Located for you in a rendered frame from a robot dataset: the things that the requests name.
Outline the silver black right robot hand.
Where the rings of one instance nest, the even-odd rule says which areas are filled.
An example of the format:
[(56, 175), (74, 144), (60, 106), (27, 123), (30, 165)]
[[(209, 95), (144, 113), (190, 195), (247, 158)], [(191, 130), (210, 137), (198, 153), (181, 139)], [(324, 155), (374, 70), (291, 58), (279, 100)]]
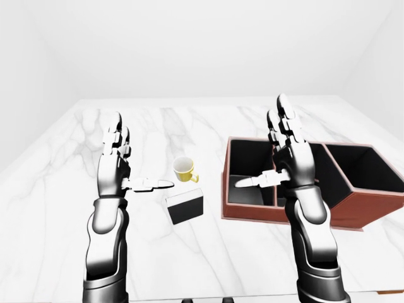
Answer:
[(314, 157), (309, 143), (302, 135), (302, 124), (286, 94), (276, 100), (277, 110), (269, 110), (268, 139), (274, 147), (275, 168), (257, 177), (248, 177), (235, 187), (270, 187), (284, 184), (287, 188), (310, 186), (315, 180)]

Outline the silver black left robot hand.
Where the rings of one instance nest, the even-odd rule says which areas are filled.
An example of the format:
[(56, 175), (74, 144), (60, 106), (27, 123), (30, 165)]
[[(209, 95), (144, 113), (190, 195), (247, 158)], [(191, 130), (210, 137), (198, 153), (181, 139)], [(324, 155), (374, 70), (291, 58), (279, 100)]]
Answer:
[(172, 181), (137, 177), (132, 179), (128, 158), (131, 156), (130, 132), (122, 125), (119, 112), (113, 113), (103, 137), (104, 150), (97, 172), (98, 195), (124, 197), (127, 190), (152, 192), (174, 187)]

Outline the black and white book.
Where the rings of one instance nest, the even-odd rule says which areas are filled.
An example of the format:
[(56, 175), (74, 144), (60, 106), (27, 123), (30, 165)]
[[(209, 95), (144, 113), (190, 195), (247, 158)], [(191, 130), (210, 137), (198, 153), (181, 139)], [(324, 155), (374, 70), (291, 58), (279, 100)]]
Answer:
[(199, 217), (204, 212), (203, 192), (200, 188), (169, 197), (166, 202), (174, 225)]

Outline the red-brown desk caddy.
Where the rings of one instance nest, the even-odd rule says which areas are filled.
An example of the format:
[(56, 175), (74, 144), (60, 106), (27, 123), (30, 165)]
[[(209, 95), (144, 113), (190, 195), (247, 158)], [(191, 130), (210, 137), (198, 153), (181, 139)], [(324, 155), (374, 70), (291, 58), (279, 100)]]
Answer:
[[(361, 230), (404, 207), (404, 177), (371, 145), (310, 144), (316, 185), (331, 210), (331, 226)], [(222, 174), (222, 216), (227, 219), (287, 223), (284, 187), (237, 188), (235, 183), (274, 169), (268, 139), (231, 137)]]

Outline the yellow mug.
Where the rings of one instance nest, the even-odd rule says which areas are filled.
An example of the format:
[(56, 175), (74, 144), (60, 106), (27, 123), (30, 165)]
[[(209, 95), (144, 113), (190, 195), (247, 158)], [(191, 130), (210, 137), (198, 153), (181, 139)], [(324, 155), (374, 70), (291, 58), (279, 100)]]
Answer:
[(182, 156), (182, 157), (176, 158), (173, 163), (173, 170), (175, 172), (176, 177), (181, 182), (187, 182), (187, 181), (198, 182), (199, 181), (199, 175), (193, 171), (194, 162), (189, 157)]

